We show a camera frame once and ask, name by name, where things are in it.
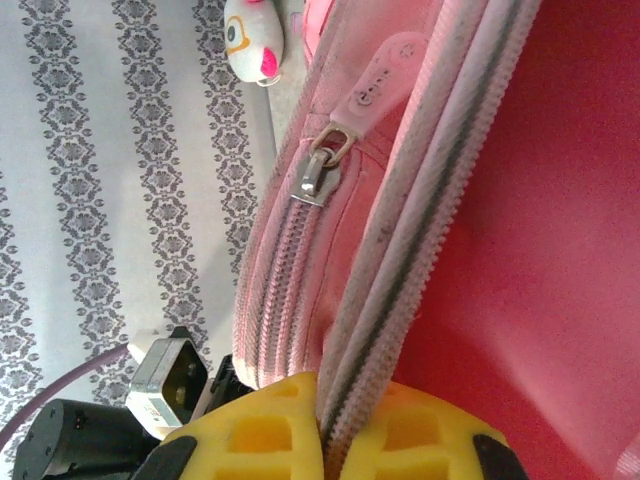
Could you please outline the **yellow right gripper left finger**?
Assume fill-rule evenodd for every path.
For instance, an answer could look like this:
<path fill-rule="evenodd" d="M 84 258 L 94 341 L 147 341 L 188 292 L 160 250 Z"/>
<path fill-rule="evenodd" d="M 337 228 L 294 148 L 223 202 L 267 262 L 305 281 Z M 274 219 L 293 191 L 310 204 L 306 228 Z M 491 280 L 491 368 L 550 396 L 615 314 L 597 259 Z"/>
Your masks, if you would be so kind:
<path fill-rule="evenodd" d="M 131 480 L 324 480 L 316 375 L 287 377 L 175 430 Z"/>

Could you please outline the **pink student backpack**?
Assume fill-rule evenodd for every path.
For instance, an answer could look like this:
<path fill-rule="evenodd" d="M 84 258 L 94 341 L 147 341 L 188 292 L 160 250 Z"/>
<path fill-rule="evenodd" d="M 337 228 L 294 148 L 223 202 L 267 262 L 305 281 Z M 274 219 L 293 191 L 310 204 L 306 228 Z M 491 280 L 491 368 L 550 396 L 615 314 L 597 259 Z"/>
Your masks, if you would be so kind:
<path fill-rule="evenodd" d="M 640 0 L 307 0 L 239 379 L 317 373 L 336 478 L 404 384 L 529 480 L 640 480 Z"/>

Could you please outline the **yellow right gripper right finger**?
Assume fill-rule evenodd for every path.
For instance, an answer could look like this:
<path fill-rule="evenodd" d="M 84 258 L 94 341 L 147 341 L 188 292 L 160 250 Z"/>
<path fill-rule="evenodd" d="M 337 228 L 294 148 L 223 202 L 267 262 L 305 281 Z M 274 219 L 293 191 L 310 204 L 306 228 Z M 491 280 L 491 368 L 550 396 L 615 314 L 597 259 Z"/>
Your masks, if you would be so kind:
<path fill-rule="evenodd" d="M 530 480 L 505 436 L 461 408 L 392 383 L 354 438 L 341 480 Z"/>

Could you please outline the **white pink plush toy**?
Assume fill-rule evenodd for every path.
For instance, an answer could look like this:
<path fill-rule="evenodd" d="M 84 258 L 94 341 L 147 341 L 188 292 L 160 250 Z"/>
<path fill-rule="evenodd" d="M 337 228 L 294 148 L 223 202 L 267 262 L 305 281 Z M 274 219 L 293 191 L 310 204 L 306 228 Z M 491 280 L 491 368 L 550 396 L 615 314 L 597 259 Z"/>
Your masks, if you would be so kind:
<path fill-rule="evenodd" d="M 280 79 L 284 33 L 273 0 L 226 0 L 225 50 L 239 80 L 266 87 Z"/>

